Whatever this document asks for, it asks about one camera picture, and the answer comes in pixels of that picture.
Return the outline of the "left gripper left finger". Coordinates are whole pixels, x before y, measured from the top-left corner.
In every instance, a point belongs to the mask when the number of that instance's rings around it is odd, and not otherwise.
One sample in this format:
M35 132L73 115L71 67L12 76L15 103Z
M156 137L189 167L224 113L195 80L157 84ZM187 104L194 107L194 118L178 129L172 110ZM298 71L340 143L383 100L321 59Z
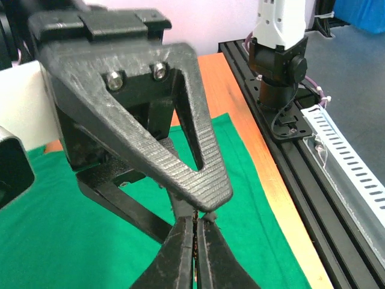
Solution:
M132 288L193 287L193 220L180 217L158 254Z

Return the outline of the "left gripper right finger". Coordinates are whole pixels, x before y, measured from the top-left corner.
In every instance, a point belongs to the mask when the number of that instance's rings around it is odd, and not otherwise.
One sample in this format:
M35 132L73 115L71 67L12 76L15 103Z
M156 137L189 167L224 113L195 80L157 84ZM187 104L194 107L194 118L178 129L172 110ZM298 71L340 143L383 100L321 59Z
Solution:
M206 213L197 221L197 287L259 288L235 258L216 218L215 213Z

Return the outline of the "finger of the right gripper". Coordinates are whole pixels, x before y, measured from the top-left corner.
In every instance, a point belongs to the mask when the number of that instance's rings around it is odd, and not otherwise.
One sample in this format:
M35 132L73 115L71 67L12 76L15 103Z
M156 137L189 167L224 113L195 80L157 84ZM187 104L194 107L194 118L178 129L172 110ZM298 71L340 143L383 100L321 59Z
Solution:
M109 152L201 211L231 199L190 45L56 42L39 60L74 169Z
M127 221L158 243L163 243L171 225L127 195L110 177L91 172L76 174L80 191L106 210Z

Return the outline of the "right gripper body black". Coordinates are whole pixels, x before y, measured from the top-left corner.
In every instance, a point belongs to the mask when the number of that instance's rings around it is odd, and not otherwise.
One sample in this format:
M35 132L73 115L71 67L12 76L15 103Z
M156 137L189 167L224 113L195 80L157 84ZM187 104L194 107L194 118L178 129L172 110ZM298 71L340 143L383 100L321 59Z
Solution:
M177 186L177 157L162 145L176 98L177 69L162 44L170 21L149 8L56 10L34 13L28 28L76 174Z

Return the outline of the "green t-shirt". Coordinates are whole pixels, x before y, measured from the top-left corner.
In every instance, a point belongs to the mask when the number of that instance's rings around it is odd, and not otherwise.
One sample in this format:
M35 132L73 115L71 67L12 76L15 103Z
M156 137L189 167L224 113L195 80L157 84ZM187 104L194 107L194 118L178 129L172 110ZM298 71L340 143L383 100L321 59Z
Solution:
M262 288L309 288L229 115L213 121L234 189L217 225ZM63 152L29 152L36 179L1 211L2 288L128 288L160 245L85 197Z

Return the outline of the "blue gold butterfly brooch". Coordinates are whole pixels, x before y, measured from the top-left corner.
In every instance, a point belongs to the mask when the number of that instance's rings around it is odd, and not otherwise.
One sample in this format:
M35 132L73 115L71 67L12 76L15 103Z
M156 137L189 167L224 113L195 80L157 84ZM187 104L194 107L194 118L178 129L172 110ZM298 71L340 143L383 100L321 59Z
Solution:
M194 260L194 285L193 288L199 288L198 283L198 268L199 268L199 262L198 262L198 241L197 241L197 224L199 219L199 212L198 210L194 210L192 215L192 222L193 222L193 249L192 249L192 255Z

